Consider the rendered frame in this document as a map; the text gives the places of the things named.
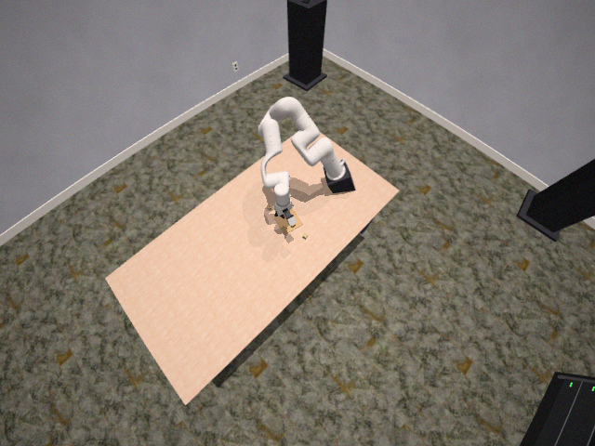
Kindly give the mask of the tan flat mat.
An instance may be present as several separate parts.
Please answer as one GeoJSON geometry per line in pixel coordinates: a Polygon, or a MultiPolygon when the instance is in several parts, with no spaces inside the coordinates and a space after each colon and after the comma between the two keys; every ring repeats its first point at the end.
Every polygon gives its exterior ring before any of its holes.
{"type": "Polygon", "coordinates": [[[291,215],[294,215],[297,223],[296,226],[294,228],[292,228],[291,226],[289,226],[286,218],[282,218],[281,216],[276,216],[274,219],[277,222],[277,224],[279,225],[280,229],[282,230],[282,232],[284,233],[284,235],[286,235],[287,233],[289,233],[292,230],[295,230],[296,228],[300,227],[303,225],[303,223],[301,222],[301,220],[299,219],[298,215],[295,213],[295,211],[293,210],[293,208],[290,210],[291,215]]]}

